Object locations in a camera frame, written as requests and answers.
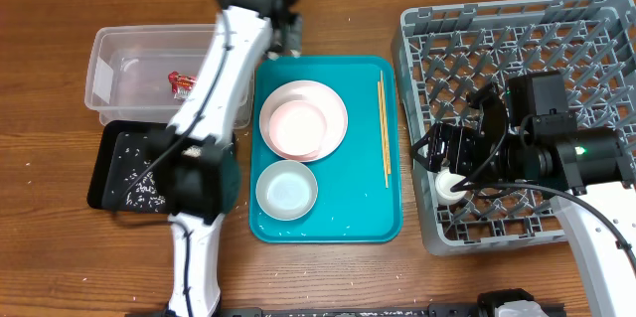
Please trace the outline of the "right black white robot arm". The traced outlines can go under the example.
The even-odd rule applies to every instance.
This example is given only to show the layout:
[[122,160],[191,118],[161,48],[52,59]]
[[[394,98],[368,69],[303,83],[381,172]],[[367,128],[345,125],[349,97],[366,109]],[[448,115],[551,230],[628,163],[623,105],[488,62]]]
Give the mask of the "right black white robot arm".
[[433,192],[530,190],[549,200],[595,316],[635,313],[635,175],[615,132],[550,123],[513,134],[506,119],[482,130],[435,123],[411,146],[424,169],[453,178]]

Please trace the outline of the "white cup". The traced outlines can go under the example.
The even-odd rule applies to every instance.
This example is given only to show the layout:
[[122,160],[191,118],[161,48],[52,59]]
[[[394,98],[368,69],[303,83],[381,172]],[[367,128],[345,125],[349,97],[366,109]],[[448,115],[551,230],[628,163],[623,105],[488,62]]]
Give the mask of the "white cup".
[[452,192],[451,188],[463,179],[464,176],[451,173],[449,169],[440,171],[434,180],[437,203],[442,206],[451,206],[459,203],[466,193],[464,191]]

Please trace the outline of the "red snack wrapper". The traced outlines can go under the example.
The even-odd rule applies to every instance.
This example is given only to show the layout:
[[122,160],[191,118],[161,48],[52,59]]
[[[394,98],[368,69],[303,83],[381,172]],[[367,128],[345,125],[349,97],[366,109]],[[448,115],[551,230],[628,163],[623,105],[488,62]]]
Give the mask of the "red snack wrapper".
[[178,72],[168,74],[168,82],[175,99],[185,100],[190,95],[196,81],[196,77],[182,75]]

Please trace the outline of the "grey bowl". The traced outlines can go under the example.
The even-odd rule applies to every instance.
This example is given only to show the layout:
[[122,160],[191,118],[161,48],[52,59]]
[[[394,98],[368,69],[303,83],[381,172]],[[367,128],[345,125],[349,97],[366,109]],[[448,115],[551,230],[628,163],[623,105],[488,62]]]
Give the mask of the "grey bowl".
[[255,185],[259,207],[278,221],[294,221],[307,215],[318,197],[318,183],[304,164],[281,160],[259,175]]

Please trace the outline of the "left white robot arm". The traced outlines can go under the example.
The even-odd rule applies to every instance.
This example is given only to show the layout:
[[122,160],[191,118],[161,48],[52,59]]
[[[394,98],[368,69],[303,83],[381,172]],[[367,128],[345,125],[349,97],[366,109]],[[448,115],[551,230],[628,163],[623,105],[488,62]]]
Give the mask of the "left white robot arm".
[[220,311],[218,257],[221,227],[238,198],[240,170],[234,124],[238,100],[254,69],[268,54],[298,51],[299,0],[215,0],[215,31],[194,86],[162,130],[147,133],[149,166],[110,206],[113,220],[134,229],[122,213],[146,177],[165,200],[174,246],[173,292],[164,316],[215,316]]

